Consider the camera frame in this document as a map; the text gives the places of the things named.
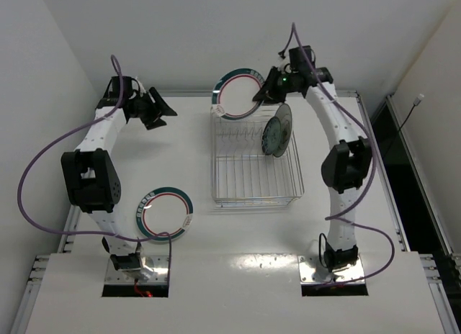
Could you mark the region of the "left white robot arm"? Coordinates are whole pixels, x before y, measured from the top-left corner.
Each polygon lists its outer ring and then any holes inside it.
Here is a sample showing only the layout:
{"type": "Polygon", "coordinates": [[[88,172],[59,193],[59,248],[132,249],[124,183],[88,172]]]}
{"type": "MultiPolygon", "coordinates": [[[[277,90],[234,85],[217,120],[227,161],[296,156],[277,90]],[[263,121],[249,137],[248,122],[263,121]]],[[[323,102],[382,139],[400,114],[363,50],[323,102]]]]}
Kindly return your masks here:
{"type": "Polygon", "coordinates": [[[176,115],[154,87],[145,89],[136,78],[114,76],[95,109],[95,123],[74,151],[61,156],[70,202],[104,232],[102,245],[114,269],[136,281],[149,280],[154,275],[154,264],[143,253],[140,238],[117,206],[122,186],[111,153],[130,119],[138,118],[152,130],[166,125],[164,116],[176,115]]]}

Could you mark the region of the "red green ringed plate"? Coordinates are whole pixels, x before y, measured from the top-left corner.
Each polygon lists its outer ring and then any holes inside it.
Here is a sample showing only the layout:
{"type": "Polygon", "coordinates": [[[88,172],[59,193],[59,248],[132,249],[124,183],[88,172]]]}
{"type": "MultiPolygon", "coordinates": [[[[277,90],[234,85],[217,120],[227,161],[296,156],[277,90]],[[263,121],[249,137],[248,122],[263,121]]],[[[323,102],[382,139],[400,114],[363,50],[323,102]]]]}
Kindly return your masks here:
{"type": "Polygon", "coordinates": [[[139,202],[135,221],[140,233],[155,243],[167,243],[185,235],[192,224],[194,207],[181,189],[165,186],[147,193],[139,202]]]}
{"type": "Polygon", "coordinates": [[[251,68],[237,68],[225,74],[212,90],[211,112],[236,121],[250,117],[262,105],[254,96],[262,88],[264,77],[251,68]]]}

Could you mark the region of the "blue floral plate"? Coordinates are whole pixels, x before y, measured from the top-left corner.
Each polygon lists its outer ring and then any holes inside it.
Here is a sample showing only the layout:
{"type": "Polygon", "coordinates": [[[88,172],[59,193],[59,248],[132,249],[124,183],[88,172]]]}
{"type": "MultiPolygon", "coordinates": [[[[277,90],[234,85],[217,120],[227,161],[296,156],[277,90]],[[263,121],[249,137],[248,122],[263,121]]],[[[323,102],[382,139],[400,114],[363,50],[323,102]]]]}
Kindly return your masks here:
{"type": "Polygon", "coordinates": [[[279,147],[282,126],[279,118],[272,117],[266,124],[261,136],[261,148],[264,155],[272,155],[279,147]]]}

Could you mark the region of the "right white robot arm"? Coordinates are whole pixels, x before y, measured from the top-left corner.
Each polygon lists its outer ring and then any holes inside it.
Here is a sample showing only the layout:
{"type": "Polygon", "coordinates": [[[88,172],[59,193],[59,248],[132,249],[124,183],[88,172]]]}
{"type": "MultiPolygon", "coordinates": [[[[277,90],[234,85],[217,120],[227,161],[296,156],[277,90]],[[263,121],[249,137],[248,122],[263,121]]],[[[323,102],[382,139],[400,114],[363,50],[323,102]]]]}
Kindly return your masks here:
{"type": "Polygon", "coordinates": [[[311,47],[279,52],[288,58],[285,66],[273,66],[266,81],[254,95],[262,104],[279,107],[261,136],[264,155],[280,157],[292,136],[292,110],[286,104],[291,93],[300,93],[313,108],[326,134],[330,151],[321,164],[321,177],[328,187],[331,216],[327,234],[319,236],[318,262],[329,273],[353,266],[358,259],[354,234],[355,206],[359,189],[372,162],[372,146],[339,107],[334,80],[327,68],[315,66],[311,47]]]}

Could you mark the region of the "white plate dark rim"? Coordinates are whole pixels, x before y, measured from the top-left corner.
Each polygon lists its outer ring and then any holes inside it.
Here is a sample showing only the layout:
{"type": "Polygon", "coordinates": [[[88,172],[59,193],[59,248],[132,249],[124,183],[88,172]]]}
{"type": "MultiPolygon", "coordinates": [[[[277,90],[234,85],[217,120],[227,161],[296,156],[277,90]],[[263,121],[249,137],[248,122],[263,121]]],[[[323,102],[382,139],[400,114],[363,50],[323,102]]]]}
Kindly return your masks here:
{"type": "Polygon", "coordinates": [[[292,135],[292,111],[290,106],[281,104],[275,113],[275,117],[280,122],[281,133],[279,146],[273,152],[273,156],[279,158],[285,153],[292,135]]]}

